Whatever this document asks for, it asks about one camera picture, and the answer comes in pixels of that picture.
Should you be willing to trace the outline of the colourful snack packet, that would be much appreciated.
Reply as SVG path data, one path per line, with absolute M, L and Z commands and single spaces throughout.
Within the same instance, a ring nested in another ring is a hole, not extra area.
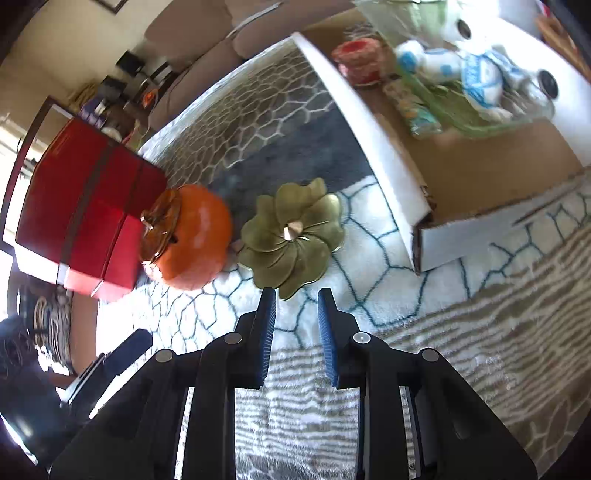
M 402 79 L 384 83 L 382 90 L 402 116 L 412 136 L 422 139 L 443 131 L 439 120 Z

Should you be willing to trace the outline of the clear green glass bowl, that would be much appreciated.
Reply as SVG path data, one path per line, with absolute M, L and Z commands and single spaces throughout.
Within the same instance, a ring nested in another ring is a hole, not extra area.
M 417 40 L 394 47 L 399 105 L 415 102 L 429 118 L 468 137 L 505 133 L 555 114 L 552 97 L 500 47 L 482 53 L 427 49 Z

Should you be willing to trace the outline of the red gift box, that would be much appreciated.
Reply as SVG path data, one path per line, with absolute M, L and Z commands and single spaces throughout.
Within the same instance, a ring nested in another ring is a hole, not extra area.
M 29 183 L 15 235 L 19 269 L 100 301 L 120 299 L 140 266 L 140 215 L 165 188 L 161 169 L 70 120 Z

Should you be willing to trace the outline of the red round cookie tin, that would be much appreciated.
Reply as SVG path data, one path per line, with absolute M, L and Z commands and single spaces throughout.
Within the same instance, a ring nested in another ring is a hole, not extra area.
M 331 53 L 339 73 L 353 87 L 367 87 L 381 83 L 387 76 L 386 56 L 382 41 L 361 37 L 346 41 Z

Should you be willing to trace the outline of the brown fabric sofa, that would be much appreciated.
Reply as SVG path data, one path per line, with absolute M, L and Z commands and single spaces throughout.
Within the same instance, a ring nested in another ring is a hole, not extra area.
M 149 128 L 160 130 L 267 47 L 352 8 L 346 0 L 170 2 L 144 32 L 148 45 L 178 74 L 149 113 Z

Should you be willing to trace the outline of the white blue candy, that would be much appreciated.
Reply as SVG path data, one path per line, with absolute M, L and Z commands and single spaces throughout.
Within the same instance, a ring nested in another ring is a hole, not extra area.
M 501 107 L 505 88 L 517 90 L 529 75 L 506 55 L 488 50 L 483 54 L 460 53 L 462 91 L 481 118 L 508 123 L 513 114 Z
M 445 84 L 461 79 L 462 59 L 454 51 L 425 49 L 417 40 L 408 40 L 394 48 L 400 67 L 427 84 Z

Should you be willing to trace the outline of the white cardboard box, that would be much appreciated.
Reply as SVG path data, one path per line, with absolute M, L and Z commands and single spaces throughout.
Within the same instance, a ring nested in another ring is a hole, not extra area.
M 481 138 L 446 125 L 441 134 L 419 140 L 381 87 L 353 87 L 332 59 L 346 29 L 362 20 L 352 9 L 293 39 L 365 153 L 416 272 L 522 226 L 589 175 L 589 83 L 542 42 L 499 18 L 471 22 L 477 38 L 502 45 L 525 68 L 555 77 L 559 94 L 548 118 Z

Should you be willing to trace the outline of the orange ceramic ashtray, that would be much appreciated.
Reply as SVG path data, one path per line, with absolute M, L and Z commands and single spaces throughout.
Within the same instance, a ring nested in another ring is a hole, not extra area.
M 181 198 L 174 235 L 154 263 L 140 263 L 148 278 L 177 290 L 198 290 L 214 280 L 226 261 L 232 221 L 224 202 L 201 185 L 176 189 Z

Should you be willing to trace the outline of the amber glass leaf dish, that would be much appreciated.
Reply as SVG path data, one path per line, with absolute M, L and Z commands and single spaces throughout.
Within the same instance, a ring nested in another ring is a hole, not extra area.
M 176 228 L 181 209 L 180 194 L 176 189 L 165 190 L 149 210 L 144 210 L 140 221 L 144 232 L 139 255 L 142 263 L 154 263 L 170 243 L 176 242 Z

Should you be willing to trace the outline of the green flower shaped dish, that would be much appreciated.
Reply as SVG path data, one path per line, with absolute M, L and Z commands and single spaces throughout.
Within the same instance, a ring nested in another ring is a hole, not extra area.
M 256 215 L 240 232 L 238 264 L 252 271 L 260 289 L 288 300 L 328 270 L 345 241 L 339 197 L 318 177 L 307 185 L 286 183 L 256 199 Z

